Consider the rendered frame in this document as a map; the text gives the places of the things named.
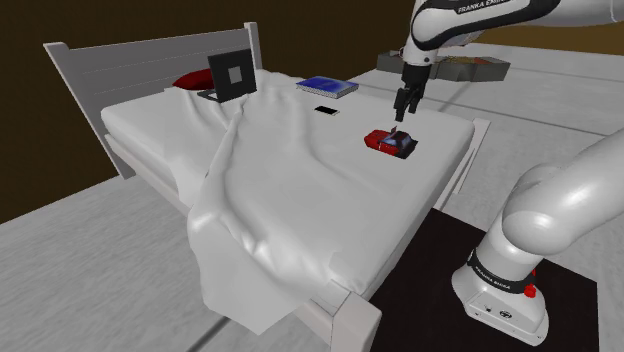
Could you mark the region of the black robot stand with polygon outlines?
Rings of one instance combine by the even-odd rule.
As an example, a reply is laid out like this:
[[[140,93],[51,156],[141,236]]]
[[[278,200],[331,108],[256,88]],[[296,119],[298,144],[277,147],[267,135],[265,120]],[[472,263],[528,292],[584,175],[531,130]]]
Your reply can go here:
[[[484,233],[431,210],[370,302],[382,312],[371,352],[599,352],[597,284],[547,259],[536,269],[549,331],[532,347],[466,315],[451,286]]]

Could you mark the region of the red pillow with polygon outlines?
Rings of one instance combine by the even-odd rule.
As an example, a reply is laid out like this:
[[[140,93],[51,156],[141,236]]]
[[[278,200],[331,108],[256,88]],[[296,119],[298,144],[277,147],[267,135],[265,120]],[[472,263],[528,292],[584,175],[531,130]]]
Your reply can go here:
[[[173,83],[173,86],[185,90],[211,90],[215,84],[211,70],[202,69],[181,76]]]

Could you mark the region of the black open laptop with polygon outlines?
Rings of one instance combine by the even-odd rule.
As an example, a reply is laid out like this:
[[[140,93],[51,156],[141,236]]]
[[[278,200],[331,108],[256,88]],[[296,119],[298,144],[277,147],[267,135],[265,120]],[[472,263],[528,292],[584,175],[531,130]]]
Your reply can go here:
[[[251,49],[213,55],[208,63],[214,87],[198,96],[224,103],[257,90]]]

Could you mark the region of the white bed with grey frame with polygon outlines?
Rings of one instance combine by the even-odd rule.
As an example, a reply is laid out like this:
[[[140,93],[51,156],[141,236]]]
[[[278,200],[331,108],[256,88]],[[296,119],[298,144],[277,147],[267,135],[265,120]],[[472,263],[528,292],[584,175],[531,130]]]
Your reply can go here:
[[[394,126],[388,100],[351,93],[335,116],[322,96],[264,71],[258,29],[47,54],[117,171],[137,174],[187,218],[202,295],[263,333],[297,315],[331,352],[370,352],[371,296],[436,203],[449,196],[474,124],[428,109],[400,124],[400,159],[364,137]],[[213,55],[251,49],[257,90],[218,103],[174,87]]]

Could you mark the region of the blue book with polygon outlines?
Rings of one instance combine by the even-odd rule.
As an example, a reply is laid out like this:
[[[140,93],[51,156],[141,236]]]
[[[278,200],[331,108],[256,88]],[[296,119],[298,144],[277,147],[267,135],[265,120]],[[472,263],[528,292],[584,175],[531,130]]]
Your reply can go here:
[[[324,76],[314,76],[297,82],[296,87],[309,93],[333,99],[339,99],[359,89],[359,85],[357,83],[337,80]]]

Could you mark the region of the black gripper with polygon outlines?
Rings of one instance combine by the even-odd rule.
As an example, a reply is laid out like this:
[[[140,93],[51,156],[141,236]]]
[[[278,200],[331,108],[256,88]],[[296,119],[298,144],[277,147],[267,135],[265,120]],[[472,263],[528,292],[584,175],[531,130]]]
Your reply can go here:
[[[405,83],[405,87],[398,89],[393,105],[396,110],[395,120],[397,122],[403,121],[406,112],[411,114],[416,112],[418,102],[423,98],[431,68],[431,65],[404,64],[401,79]]]

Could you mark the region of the grey low table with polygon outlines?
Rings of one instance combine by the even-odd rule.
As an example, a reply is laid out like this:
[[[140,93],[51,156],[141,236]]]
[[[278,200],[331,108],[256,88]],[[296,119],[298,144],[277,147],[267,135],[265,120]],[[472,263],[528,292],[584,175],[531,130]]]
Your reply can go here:
[[[401,74],[403,59],[398,51],[378,55],[376,69]],[[453,82],[503,81],[511,64],[493,57],[438,56],[430,71],[430,79]]]

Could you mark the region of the red and black box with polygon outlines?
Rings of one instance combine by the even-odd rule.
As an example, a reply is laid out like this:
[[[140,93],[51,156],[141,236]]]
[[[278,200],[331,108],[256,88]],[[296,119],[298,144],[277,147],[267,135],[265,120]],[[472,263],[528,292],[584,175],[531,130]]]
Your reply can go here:
[[[416,140],[407,132],[398,130],[397,127],[390,131],[373,130],[364,137],[364,143],[371,149],[400,159],[406,159],[417,145]]]

